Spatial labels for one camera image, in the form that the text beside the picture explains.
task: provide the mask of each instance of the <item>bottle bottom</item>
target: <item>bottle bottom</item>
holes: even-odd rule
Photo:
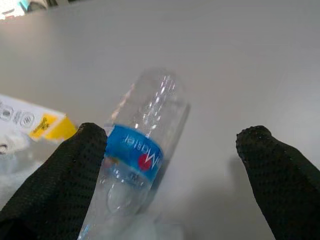
[[[147,198],[151,188],[147,181],[125,163],[106,157],[78,240],[124,229]]]

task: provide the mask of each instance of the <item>printed icon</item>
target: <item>printed icon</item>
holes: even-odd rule
[[[0,119],[8,122],[11,119],[13,113],[14,113],[14,110],[12,107],[4,105],[0,109]]]
[[[32,124],[34,123],[35,116],[31,112],[25,112],[22,115],[22,118],[20,120],[20,125],[23,128],[30,128]]]
[[[18,124],[19,119],[20,119],[20,117],[21,117],[21,114],[22,114],[22,112],[21,112],[20,110],[17,111],[17,112],[14,114],[14,117],[13,117],[12,121],[13,121],[15,124]]]

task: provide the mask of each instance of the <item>white tabletop surface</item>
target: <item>white tabletop surface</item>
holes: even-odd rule
[[[101,0],[0,22],[0,93],[104,121],[140,73],[191,110],[149,211],[188,239],[273,240],[236,134],[265,125],[320,168],[320,1]]]

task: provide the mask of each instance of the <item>plastic water bottle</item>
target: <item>plastic water bottle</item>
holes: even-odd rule
[[[145,71],[106,125],[105,158],[79,239],[100,239],[146,200],[188,111],[184,88],[173,72]]]

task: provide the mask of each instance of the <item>blurry object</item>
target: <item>blurry object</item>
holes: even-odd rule
[[[0,94],[0,130],[0,138],[12,130],[34,141],[63,141],[75,134],[76,127],[65,113]]]
[[[104,158],[107,136],[84,123],[16,191],[0,212],[0,239],[75,240]]]
[[[237,152],[277,240],[320,239],[320,172],[264,126],[237,135]]]
[[[17,0],[0,0],[0,20],[14,18],[25,15],[20,1]]]
[[[30,12],[37,11],[37,10],[46,10],[46,7],[36,1],[30,2],[29,6],[27,8],[27,12],[30,13]]]

